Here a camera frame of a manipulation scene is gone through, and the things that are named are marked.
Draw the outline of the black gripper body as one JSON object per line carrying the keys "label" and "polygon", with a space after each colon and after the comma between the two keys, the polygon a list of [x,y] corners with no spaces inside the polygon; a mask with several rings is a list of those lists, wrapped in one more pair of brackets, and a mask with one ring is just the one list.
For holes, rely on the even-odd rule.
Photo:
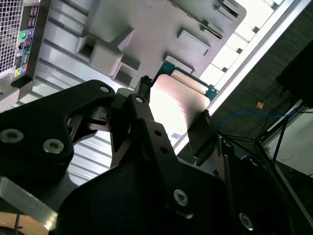
{"label": "black gripper body", "polygon": [[301,235],[304,216],[259,163],[217,157],[218,176],[179,161],[165,178],[141,158],[75,189],[55,235]]}

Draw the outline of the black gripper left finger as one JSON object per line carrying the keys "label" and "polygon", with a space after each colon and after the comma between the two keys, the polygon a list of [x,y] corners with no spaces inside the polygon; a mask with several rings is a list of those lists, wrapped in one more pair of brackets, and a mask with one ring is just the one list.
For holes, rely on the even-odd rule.
{"label": "black gripper left finger", "polygon": [[166,166],[178,160],[152,116],[150,88],[147,76],[126,95],[91,80],[2,113],[1,175],[30,191],[43,190],[63,177],[75,144],[101,130],[111,135],[112,169],[141,158],[165,178]]}

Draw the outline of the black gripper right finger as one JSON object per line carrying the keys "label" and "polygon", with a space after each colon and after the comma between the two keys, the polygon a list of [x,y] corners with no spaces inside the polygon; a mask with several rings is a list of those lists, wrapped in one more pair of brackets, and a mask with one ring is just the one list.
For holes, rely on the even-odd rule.
{"label": "black gripper right finger", "polygon": [[207,110],[187,131],[196,166],[213,173],[224,185],[231,225],[239,232],[254,232],[253,208],[247,188],[244,162],[234,151],[233,145],[218,134]]}

